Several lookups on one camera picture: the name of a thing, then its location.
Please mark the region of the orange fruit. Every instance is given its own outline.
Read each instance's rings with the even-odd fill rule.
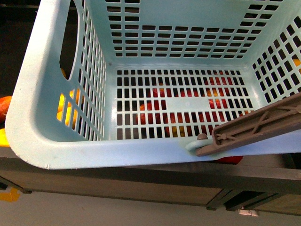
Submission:
[[[6,114],[8,113],[8,108],[10,105],[11,96],[0,98],[0,123],[4,123],[6,119]]]

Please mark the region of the yellow object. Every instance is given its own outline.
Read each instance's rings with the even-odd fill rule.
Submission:
[[[66,119],[65,119],[66,126],[69,126],[69,124],[70,124],[71,110],[72,110],[71,107],[67,108]],[[72,119],[72,128],[73,129],[75,128],[77,114],[78,114],[77,110],[74,110],[73,119]],[[57,113],[56,118],[61,121],[62,120],[62,116],[63,116],[63,112],[60,111],[60,112]]]
[[[62,74],[63,74],[63,76],[65,77],[65,79],[67,79],[67,75],[66,75],[65,70],[64,70],[63,68],[61,68],[61,71],[62,71]]]
[[[9,147],[9,143],[5,134],[5,129],[0,129],[0,147]]]
[[[293,59],[294,64],[296,65],[296,67],[298,67],[299,65],[301,65],[301,61],[298,59]]]
[[[75,102],[76,104],[78,105],[79,104],[79,93],[80,93],[80,90],[77,89],[77,92],[76,92],[76,99],[75,99]],[[70,97],[73,99],[73,96],[74,96],[74,90],[70,91],[69,93]],[[57,112],[60,112],[63,110],[63,107],[64,107],[64,102],[65,102],[65,96],[63,94],[61,94],[60,96],[60,101],[58,103],[58,108],[57,108]]]
[[[0,200],[7,202],[16,202],[20,197],[18,194],[18,190],[15,188],[11,188],[9,193],[0,193]]]

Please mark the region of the light blue plastic basket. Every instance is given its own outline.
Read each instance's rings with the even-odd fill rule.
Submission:
[[[300,91],[299,0],[75,0],[77,46],[66,80],[59,59],[69,4],[41,1],[24,57],[6,123],[23,160],[73,169],[301,151],[296,131],[194,154],[212,143],[196,141],[198,133]],[[69,93],[78,89],[76,102]],[[68,102],[75,126],[65,123]],[[147,103],[152,110],[140,109]],[[140,122],[143,113],[153,124]]]

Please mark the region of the gray floor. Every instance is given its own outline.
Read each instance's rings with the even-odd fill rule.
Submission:
[[[260,212],[241,216],[223,209],[34,192],[0,201],[3,226],[299,226],[301,217]]]

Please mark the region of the yellow fruit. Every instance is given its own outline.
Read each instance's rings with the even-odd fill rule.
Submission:
[[[296,65],[296,67],[298,67],[299,65],[301,65],[301,61],[298,59],[293,59],[294,64]]]
[[[66,126],[69,126],[70,124],[70,118],[71,118],[71,107],[68,107],[67,108],[67,112],[66,112],[66,119],[65,119],[65,124]],[[60,111],[56,114],[56,118],[59,120],[59,121],[62,121],[62,116],[63,116],[63,112]],[[77,111],[74,110],[74,113],[73,113],[73,120],[72,120],[72,128],[74,129],[75,128],[75,123],[76,123],[76,118],[77,118]]]
[[[61,71],[62,71],[62,74],[63,74],[63,76],[65,77],[65,79],[67,79],[67,75],[66,75],[65,70],[64,70],[63,68],[61,68]]]
[[[5,129],[0,129],[0,147],[9,147],[9,143],[5,134]]]
[[[77,89],[77,93],[76,93],[76,99],[75,99],[75,102],[76,104],[79,104],[79,89]],[[70,91],[69,93],[70,97],[73,99],[73,96],[74,96],[74,91]],[[63,94],[61,94],[60,96],[60,101],[58,103],[58,108],[57,108],[57,112],[60,112],[63,110],[63,107],[64,107],[64,101],[65,101],[65,96]]]

